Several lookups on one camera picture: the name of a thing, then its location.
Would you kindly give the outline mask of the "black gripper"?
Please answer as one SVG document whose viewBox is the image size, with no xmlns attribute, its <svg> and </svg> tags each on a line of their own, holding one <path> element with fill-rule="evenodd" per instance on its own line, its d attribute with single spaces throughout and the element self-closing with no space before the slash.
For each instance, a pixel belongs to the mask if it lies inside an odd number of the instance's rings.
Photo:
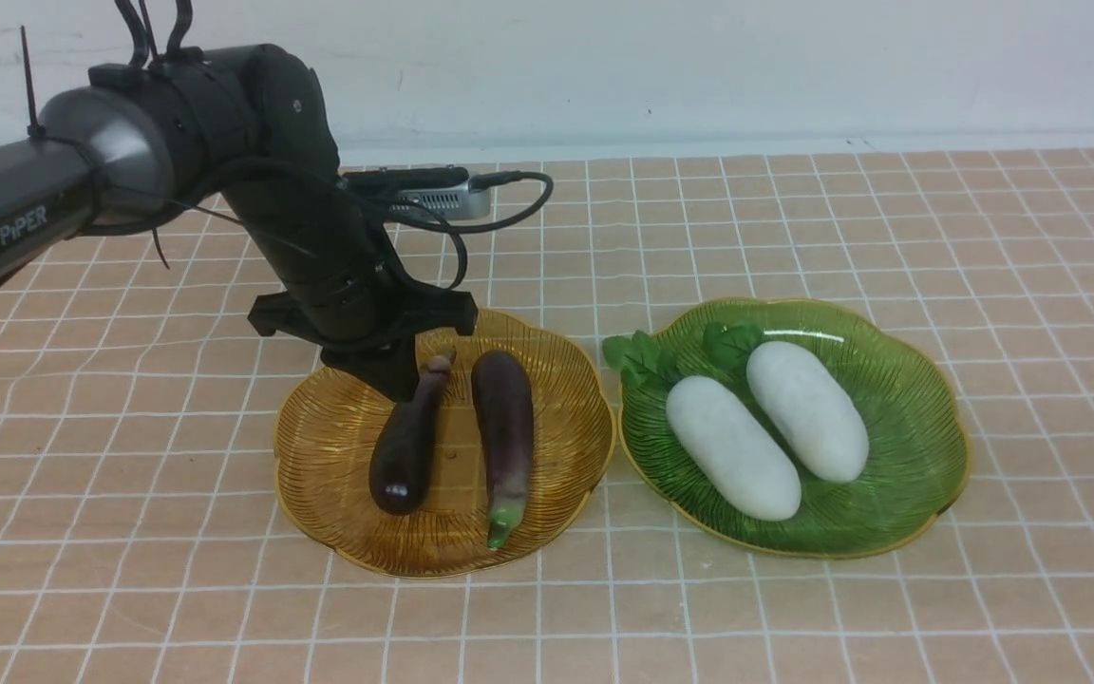
<svg viewBox="0 0 1094 684">
<path fill-rule="evenodd" d="M 253 329 L 312 341 L 323 366 L 396 403 L 412 399 L 420 385 L 420 334 L 470 334 L 477 323 L 472 294 L 424 285 L 394 260 L 288 256 L 274 260 L 274 269 L 286 289 L 255 300 L 247 315 Z"/>
</svg>

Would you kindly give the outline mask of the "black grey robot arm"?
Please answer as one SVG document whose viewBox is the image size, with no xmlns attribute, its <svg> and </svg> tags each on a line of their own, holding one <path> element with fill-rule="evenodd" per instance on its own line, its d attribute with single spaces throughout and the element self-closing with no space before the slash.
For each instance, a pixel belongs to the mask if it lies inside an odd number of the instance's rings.
<svg viewBox="0 0 1094 684">
<path fill-rule="evenodd" d="M 260 336 L 309 341 L 326 367 L 409 399 L 418 334 L 475 329 L 472 294 L 414 280 L 381 208 L 348 190 L 300 58 L 248 45 L 88 79 L 0 146 L 0 286 L 65 239 L 151 233 L 218 194 L 283 287 L 251 308 Z"/>
</svg>

